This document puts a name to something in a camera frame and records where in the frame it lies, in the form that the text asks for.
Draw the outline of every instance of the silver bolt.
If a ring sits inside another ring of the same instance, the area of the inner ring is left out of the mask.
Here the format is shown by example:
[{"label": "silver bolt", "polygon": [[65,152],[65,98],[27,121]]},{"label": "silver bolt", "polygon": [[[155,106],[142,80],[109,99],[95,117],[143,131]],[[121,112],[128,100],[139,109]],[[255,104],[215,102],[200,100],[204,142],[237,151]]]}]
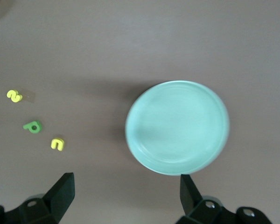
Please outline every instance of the silver bolt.
[{"label": "silver bolt", "polygon": [[244,209],[243,212],[246,216],[255,217],[255,214],[251,209]]},{"label": "silver bolt", "polygon": [[210,209],[214,209],[215,208],[215,204],[211,201],[207,201],[205,203],[206,207],[210,208]]},{"label": "silver bolt", "polygon": [[31,201],[27,204],[28,207],[32,207],[36,205],[36,201]]}]

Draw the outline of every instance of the gray surface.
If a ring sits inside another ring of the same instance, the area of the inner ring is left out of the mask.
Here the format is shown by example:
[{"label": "gray surface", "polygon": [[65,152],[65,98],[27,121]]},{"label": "gray surface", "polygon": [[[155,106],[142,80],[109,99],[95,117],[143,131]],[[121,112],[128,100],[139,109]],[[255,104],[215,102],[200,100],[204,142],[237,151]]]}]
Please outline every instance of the gray surface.
[{"label": "gray surface", "polygon": [[[201,193],[280,223],[280,0],[0,1],[0,204],[74,172],[61,223],[175,223],[179,177],[142,167],[124,122],[142,91],[177,79],[210,87],[230,114],[224,151],[193,174]],[[39,134],[22,128],[34,119]]]}]

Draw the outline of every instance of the gray background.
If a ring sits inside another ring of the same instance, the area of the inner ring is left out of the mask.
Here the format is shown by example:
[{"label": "gray background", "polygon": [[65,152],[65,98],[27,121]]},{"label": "gray background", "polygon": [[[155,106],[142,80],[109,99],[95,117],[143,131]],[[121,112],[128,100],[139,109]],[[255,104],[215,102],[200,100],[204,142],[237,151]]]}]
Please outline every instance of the gray background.
[{"label": "gray background", "polygon": [[[142,167],[124,125],[144,90],[179,79],[214,90],[231,120],[223,152],[192,175],[201,193],[280,223],[280,0],[1,0],[0,204],[74,172],[62,224],[175,223],[179,177]],[[35,119],[41,133],[23,130]]]}]

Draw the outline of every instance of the plate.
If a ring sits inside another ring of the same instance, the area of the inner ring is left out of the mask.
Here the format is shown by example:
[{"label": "plate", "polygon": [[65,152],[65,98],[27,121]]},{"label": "plate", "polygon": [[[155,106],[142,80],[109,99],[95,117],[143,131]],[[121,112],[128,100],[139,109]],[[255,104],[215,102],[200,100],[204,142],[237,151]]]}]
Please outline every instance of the plate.
[{"label": "plate", "polygon": [[126,119],[126,141],[134,157],[165,175],[191,174],[224,148],[229,117],[220,97],[190,81],[170,81],[144,92]]}]

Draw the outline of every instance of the turquoise plate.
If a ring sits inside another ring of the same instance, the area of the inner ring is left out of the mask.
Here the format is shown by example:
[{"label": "turquoise plate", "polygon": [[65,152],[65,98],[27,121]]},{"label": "turquoise plate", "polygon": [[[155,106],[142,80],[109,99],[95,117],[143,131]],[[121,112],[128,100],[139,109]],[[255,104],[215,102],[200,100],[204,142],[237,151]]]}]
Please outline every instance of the turquoise plate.
[{"label": "turquoise plate", "polygon": [[126,119],[134,157],[160,174],[196,172],[214,161],[229,132],[228,112],[216,93],[198,83],[171,81],[144,92]]}]

